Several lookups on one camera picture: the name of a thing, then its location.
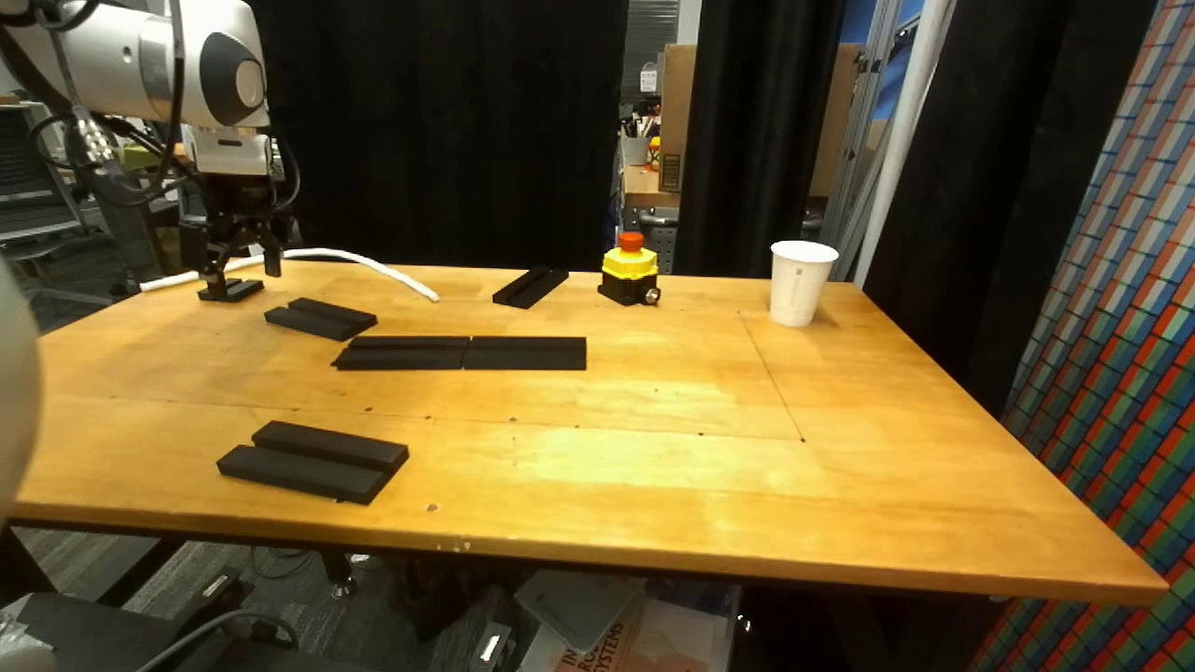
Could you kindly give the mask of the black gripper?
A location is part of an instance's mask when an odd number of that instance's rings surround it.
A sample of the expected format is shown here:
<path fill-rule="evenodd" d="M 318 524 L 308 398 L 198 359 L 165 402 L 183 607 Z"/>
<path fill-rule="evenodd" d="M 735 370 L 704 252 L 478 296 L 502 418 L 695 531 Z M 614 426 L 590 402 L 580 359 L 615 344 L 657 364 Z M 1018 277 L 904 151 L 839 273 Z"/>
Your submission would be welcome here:
<path fill-rule="evenodd" d="M 183 188 L 183 220 L 209 239 L 198 266 L 202 300 L 229 300 L 229 242 L 260 242 L 265 277 L 279 277 L 296 231 L 290 194 L 270 174 L 198 174 Z"/>

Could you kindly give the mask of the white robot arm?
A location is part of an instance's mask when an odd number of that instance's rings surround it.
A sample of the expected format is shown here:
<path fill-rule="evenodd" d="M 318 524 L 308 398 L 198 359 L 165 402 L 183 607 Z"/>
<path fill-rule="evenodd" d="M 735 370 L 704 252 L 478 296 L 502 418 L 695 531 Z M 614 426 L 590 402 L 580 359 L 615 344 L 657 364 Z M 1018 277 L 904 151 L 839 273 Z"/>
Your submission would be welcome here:
<path fill-rule="evenodd" d="M 298 188 L 270 128 L 270 62 L 249 0 L 0 0 L 8 94 L 49 108 L 61 160 L 104 201 L 178 194 L 178 257 L 207 302 L 279 273 Z"/>

